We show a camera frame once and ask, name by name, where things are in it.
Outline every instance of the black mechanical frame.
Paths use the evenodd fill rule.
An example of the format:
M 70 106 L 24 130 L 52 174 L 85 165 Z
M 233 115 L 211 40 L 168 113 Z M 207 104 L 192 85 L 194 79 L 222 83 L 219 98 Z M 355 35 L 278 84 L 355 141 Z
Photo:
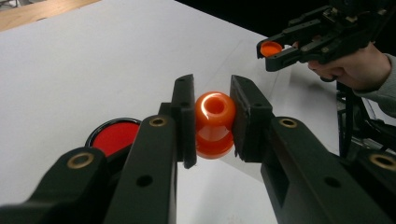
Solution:
M 245 77 L 232 76 L 230 96 L 235 156 L 262 164 L 279 223 L 396 222 L 395 156 L 333 155 L 299 120 L 274 116 Z M 196 163 L 193 111 L 187 75 L 176 80 L 172 103 L 142 121 L 130 147 L 108 158 L 92 147 L 65 153 L 25 203 L 0 207 L 0 223 L 176 223 L 177 163 Z

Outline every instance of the orange ball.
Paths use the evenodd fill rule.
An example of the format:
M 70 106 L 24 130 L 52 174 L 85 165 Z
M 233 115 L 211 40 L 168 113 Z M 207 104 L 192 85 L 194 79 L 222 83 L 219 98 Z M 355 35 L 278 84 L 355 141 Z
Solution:
M 233 100 L 219 91 L 210 91 L 195 104 L 196 149 L 200 157 L 217 159 L 226 155 L 233 146 Z

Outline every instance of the black plastic part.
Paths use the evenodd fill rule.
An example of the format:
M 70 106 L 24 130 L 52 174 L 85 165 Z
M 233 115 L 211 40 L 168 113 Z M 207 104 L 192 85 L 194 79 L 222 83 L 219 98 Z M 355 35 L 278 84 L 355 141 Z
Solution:
M 265 57 L 266 70 L 273 72 L 297 62 L 312 60 L 328 63 L 376 41 L 395 8 L 394 0 L 332 0 L 330 6 L 320 7 L 291 20 L 289 27 L 281 34 L 259 42 L 256 47 L 258 58 L 264 58 L 260 53 L 264 41 L 275 41 L 281 46 L 292 46 L 298 42 L 298 48 L 285 49 Z
M 171 116 L 177 124 L 177 161 L 186 169 L 195 165 L 195 98 L 193 75 L 176 79 L 172 103 L 162 103 L 160 115 Z
M 78 168 L 84 162 L 88 164 Z M 0 208 L 0 223 L 98 223 L 104 216 L 98 211 L 106 209 L 108 179 L 102 151 L 88 147 L 71 150 L 47 171 L 25 203 Z
M 380 150 L 361 149 L 346 169 L 389 217 L 396 222 L 396 156 Z
M 262 162 L 265 128 L 274 117 L 272 106 L 250 79 L 231 77 L 230 97 L 236 107 L 233 121 L 235 156 L 245 162 Z
M 104 223 L 176 223 L 175 136 L 171 117 L 143 120 Z
M 279 223 L 394 223 L 299 120 L 275 118 L 270 133 L 262 178 Z

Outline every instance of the red disc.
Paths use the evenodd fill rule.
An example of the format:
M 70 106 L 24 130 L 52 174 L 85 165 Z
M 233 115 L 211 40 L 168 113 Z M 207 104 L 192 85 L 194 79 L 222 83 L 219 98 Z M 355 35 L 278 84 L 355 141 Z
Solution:
M 108 157 L 134 142 L 139 123 L 119 121 L 102 128 L 92 139 L 91 147 L 101 149 Z

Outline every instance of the brass screw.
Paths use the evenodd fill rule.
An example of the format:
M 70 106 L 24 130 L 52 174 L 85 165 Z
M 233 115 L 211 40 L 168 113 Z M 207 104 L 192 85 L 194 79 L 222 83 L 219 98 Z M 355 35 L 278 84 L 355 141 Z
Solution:
M 93 158 L 93 154 L 89 152 L 81 152 L 70 158 L 67 162 L 67 166 L 70 169 L 80 169 L 91 164 L 91 162 L 93 162 Z

